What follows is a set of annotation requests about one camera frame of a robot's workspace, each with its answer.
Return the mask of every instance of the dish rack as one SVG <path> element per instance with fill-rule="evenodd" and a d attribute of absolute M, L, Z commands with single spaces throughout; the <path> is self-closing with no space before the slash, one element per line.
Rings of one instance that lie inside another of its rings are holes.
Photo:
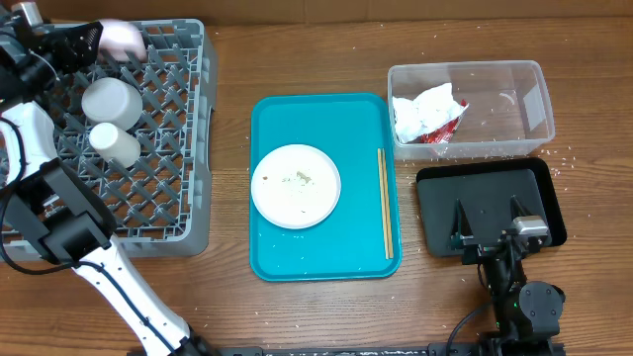
<path fill-rule="evenodd" d="M 84 71 L 61 77 L 41 103 L 55 123 L 59 157 L 99 195 L 118 221 L 116 234 L 131 257 L 187 256 L 209 243 L 211 170 L 210 120 L 216 106 L 218 60 L 198 20 L 136 21 L 147 59 L 103 59 Z M 46 25 L 45 30 L 73 25 Z M 0 42 L 19 56 L 8 42 Z M 93 128 L 81 110 L 81 95 L 95 80 L 114 77 L 141 94 L 143 112 L 130 130 L 140 142 L 140 159 L 130 168 L 104 161 L 90 146 Z M 0 154 L 0 175 L 8 162 Z M 50 215 L 61 202 L 46 207 Z M 3 226 L 16 260 L 40 256 L 9 226 Z"/>

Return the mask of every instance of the wood grain surface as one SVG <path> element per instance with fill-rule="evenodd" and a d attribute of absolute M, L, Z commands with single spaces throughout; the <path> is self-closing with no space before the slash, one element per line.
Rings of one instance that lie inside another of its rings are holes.
<path fill-rule="evenodd" d="M 195 257 L 135 265 L 212 344 L 337 348 L 446 340 L 488 296 L 475 267 L 427 253 L 410 183 L 420 168 L 460 162 L 397 163 L 405 257 L 394 276 L 266 283 L 248 262 L 250 113 L 271 95 L 368 91 L 385 97 L 387 71 L 395 64 L 534 59 L 543 67 L 557 134 L 542 147 L 550 154 L 533 154 L 562 172 L 554 184 L 569 239 L 530 257 L 525 272 L 565 290 L 557 340 L 569 355 L 631 354 L 631 19 L 213 27 L 208 34 L 220 60 L 210 244 Z M 563 166 L 563 158 L 574 168 Z M 139 347 L 104 299 L 71 272 L 29 277 L 1 265 L 0 281 L 2 355 L 124 355 Z M 476 332 L 492 328 L 490 315 L 480 317 L 458 340 L 475 340 Z"/>

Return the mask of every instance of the teal tray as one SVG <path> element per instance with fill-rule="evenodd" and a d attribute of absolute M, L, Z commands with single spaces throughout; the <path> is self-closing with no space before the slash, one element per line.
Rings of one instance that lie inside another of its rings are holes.
<path fill-rule="evenodd" d="M 250 172 L 272 150 L 314 146 L 336 164 L 341 194 L 323 222 L 278 227 L 250 200 L 250 265 L 270 282 L 384 278 L 403 259 L 389 113 L 369 93 L 269 97 L 251 117 Z M 377 149 L 385 149 L 394 258 L 385 258 Z"/>

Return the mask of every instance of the black tray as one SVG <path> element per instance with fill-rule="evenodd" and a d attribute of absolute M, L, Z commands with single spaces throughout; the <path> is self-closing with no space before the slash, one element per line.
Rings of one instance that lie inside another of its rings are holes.
<path fill-rule="evenodd" d="M 540 158 L 425 168 L 417 172 L 416 184 L 426 244 L 434 256 L 462 254 L 449 245 L 457 199 L 481 242 L 496 241 L 510 226 L 511 196 L 547 223 L 545 246 L 560 246 L 567 240 L 552 177 Z"/>

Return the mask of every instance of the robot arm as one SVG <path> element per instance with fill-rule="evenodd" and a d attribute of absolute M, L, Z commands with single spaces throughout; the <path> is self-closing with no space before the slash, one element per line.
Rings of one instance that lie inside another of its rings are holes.
<path fill-rule="evenodd" d="M 109 248 L 99 247 L 81 258 L 79 267 L 73 270 L 108 300 L 136 334 L 147 356 L 173 353 L 180 348 L 181 342 L 189 339 L 189 325 L 151 290 L 115 235 L 110 237 L 110 243 Z M 82 263 L 101 266 L 103 271 Z M 122 291 L 111 283 L 110 278 Z"/>

